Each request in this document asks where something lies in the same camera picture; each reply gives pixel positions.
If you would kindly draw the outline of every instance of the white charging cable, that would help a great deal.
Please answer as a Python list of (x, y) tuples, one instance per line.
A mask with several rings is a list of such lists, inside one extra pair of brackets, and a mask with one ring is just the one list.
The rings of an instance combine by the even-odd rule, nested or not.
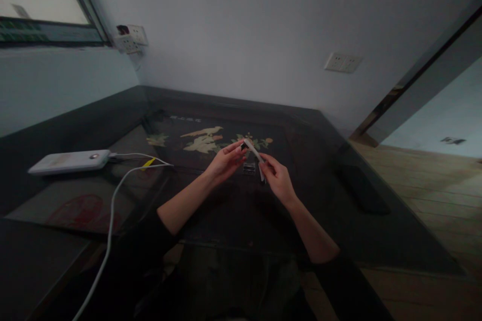
[(153, 155), (148, 155), (148, 154), (144, 154), (144, 153), (123, 153), (123, 154), (119, 154), (119, 153), (111, 153), (109, 154), (109, 158), (113, 158), (113, 157), (116, 157), (118, 155), (143, 155), (143, 156), (146, 156), (148, 158), (154, 158), (154, 159), (157, 159), (159, 162), (161, 162), (162, 164), (165, 164), (167, 166), (174, 166), (172, 164), (169, 164), (167, 162), (164, 162), (162, 159), (159, 159), (157, 157), (154, 157)]
[(94, 280), (92, 286), (90, 287), (89, 293), (87, 294), (87, 297), (85, 298), (84, 303), (80, 307), (79, 311), (77, 311), (77, 314), (73, 318), (73, 321), (79, 320), (80, 316), (82, 315), (85, 308), (87, 307), (90, 299), (92, 298), (92, 295), (94, 294), (95, 288), (97, 287), (97, 284), (99, 283), (100, 276), (102, 276), (102, 272), (104, 271), (104, 267), (105, 267), (105, 264), (107, 263), (107, 259), (109, 258), (110, 248), (111, 248), (111, 245), (112, 245), (112, 228), (113, 228), (113, 225), (114, 225), (114, 201), (115, 201), (115, 196), (117, 195), (117, 192), (121, 188), (122, 183), (124, 182), (126, 177), (133, 171), (138, 171), (138, 170), (146, 169), (146, 168), (173, 166), (172, 164), (166, 163), (163, 160), (160, 160), (159, 158), (156, 158), (152, 155), (147, 155), (147, 154), (142, 154), (142, 153), (127, 153), (127, 154), (111, 153), (109, 155), (109, 157), (114, 157), (114, 156), (118, 156), (118, 155), (144, 155), (144, 156), (147, 156), (149, 158), (155, 158), (158, 161), (162, 162), (163, 164), (154, 165), (154, 166), (132, 168), (122, 177), (119, 184), (115, 188), (114, 193), (112, 194), (112, 198), (110, 200), (110, 223), (109, 223), (109, 233), (107, 235), (107, 250), (105, 252), (104, 260), (102, 261), (102, 264), (100, 265), (99, 272), (97, 273), (97, 276), (95, 277), (95, 280)]

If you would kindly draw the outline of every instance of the small metal object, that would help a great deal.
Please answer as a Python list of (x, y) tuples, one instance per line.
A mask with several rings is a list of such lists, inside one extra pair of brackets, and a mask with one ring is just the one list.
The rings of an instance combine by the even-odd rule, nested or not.
[(254, 176), (256, 174), (256, 163), (245, 162), (243, 164), (243, 174), (247, 176)]

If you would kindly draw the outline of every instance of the person's right hand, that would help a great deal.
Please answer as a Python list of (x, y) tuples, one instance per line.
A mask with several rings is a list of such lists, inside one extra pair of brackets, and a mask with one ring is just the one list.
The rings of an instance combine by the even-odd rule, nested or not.
[(288, 169), (268, 154), (260, 153), (260, 156), (266, 160), (266, 163), (260, 163), (261, 170), (276, 197), (287, 208), (297, 203), (299, 200), (291, 184)]

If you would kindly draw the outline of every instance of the hand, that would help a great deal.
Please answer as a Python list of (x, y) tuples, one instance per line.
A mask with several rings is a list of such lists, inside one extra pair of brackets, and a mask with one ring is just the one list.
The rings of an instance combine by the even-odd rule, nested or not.
[(288, 208), (299, 202), (291, 184), (288, 169), (270, 155), (260, 153), (260, 156), (267, 161), (266, 163), (260, 163), (261, 170), (268, 180), (271, 190), (281, 203)]
[(209, 167), (204, 172), (205, 177), (208, 177), (213, 186), (220, 185), (227, 180), (236, 169), (244, 163), (246, 160), (245, 154), (248, 151), (246, 148), (241, 150), (240, 145), (244, 142), (244, 139), (237, 141), (236, 143), (228, 145), (226, 148), (221, 149)]

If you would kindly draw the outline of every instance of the wooden floor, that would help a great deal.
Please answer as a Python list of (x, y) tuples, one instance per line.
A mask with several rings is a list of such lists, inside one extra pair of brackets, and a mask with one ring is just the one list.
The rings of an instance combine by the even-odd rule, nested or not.
[[(472, 280), (363, 269), (396, 320), (482, 320), (482, 165), (476, 159), (353, 147), (472, 276)], [(319, 320), (336, 316), (314, 274), (303, 287)]]

